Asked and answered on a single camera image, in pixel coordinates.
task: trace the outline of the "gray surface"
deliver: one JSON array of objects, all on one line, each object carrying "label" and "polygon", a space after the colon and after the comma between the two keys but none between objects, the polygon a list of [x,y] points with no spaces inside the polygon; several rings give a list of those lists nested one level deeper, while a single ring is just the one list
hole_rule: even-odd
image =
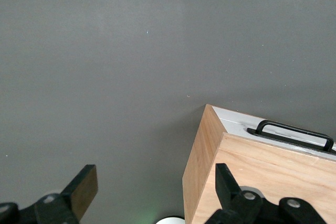
[{"label": "gray surface", "polygon": [[336,0],[0,0],[0,201],[97,164],[82,223],[183,215],[211,103],[336,137]]}]

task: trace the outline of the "wooden box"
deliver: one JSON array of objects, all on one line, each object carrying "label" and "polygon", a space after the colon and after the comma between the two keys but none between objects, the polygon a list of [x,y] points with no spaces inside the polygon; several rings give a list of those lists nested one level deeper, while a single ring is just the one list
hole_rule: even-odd
[{"label": "wooden box", "polygon": [[259,189],[270,202],[278,205],[284,197],[302,198],[327,223],[336,223],[336,156],[246,131],[262,120],[206,105],[183,175],[186,224],[203,224],[221,208],[215,191],[216,163],[226,163],[240,186]]}]

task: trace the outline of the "black handle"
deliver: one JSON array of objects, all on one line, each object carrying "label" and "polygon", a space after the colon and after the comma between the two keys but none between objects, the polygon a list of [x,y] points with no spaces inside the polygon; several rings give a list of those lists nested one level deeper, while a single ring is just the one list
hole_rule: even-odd
[{"label": "black handle", "polygon": [[282,136],[278,136],[278,135],[263,132],[263,129],[266,125],[273,125],[273,126],[276,126],[276,127],[279,127],[279,128],[286,129],[286,130],[295,131],[295,132],[299,132],[299,133],[302,133],[302,134],[323,138],[323,139],[326,140],[326,144],[325,144],[325,146],[323,147],[322,150],[325,151],[325,152],[331,152],[332,151],[332,147],[334,145],[334,140],[331,137],[329,137],[325,134],[322,134],[322,133],[318,133],[318,132],[314,132],[314,131],[308,131],[308,130],[305,130],[305,129],[301,129],[301,128],[294,127],[294,126],[287,125],[287,124],[283,124],[283,123],[274,122],[274,121],[271,121],[271,120],[263,120],[258,124],[256,130],[248,128],[247,132],[249,132],[250,134],[253,134],[253,135],[257,135],[257,136],[263,136],[263,137],[271,138],[271,139],[274,139],[274,140],[280,140],[280,141],[284,141],[284,142],[294,143],[294,144],[298,144],[298,145],[303,145],[305,147],[310,147],[310,148],[313,148],[313,149],[317,149],[316,148],[317,145],[314,145],[314,144],[309,144],[309,143],[302,144],[303,142],[301,142],[301,141],[295,141],[295,140],[292,140],[290,138],[286,138],[286,137],[282,137]]}]

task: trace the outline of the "wooden block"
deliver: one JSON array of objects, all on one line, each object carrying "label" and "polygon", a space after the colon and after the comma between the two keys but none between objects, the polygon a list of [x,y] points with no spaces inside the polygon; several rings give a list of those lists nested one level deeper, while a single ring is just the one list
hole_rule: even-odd
[{"label": "wooden block", "polygon": [[276,205],[283,197],[302,198],[327,223],[336,219],[335,160],[229,134],[207,105],[183,175],[186,224],[203,224],[221,208],[216,163],[226,163],[240,186],[258,188]]}]

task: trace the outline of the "drawer handle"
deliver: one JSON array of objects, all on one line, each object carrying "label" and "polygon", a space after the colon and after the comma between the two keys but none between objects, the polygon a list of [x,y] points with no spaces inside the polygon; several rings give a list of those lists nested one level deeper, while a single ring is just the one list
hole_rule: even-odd
[{"label": "drawer handle", "polygon": [[[286,129],[286,130],[295,131],[295,132],[299,132],[299,133],[302,133],[302,134],[323,138],[323,139],[326,140],[326,144],[322,148],[319,145],[306,143],[306,142],[299,141],[299,140],[294,140],[294,139],[291,139],[291,138],[288,138],[288,137],[283,137],[283,136],[267,133],[267,132],[263,131],[263,129],[266,125],[273,125],[273,126],[276,126],[276,127],[279,127],[279,128]],[[287,125],[287,124],[283,124],[283,123],[274,122],[274,121],[271,121],[271,120],[263,120],[258,124],[258,126],[255,130],[251,129],[251,128],[247,128],[247,132],[252,134],[252,135],[255,135],[255,136],[261,136],[261,137],[269,138],[269,139],[276,140],[276,141],[291,143],[291,144],[294,144],[294,145],[299,145],[299,146],[311,148],[311,149],[314,149],[314,150],[317,150],[317,151],[324,151],[324,152],[329,152],[329,153],[333,153],[333,154],[336,153],[334,150],[332,150],[332,147],[334,145],[334,140],[331,137],[329,137],[325,134],[322,134],[322,133],[318,133],[318,132],[314,132],[314,131],[308,131],[308,130],[305,130],[305,129],[301,129],[301,128],[294,127],[294,126]]]}]

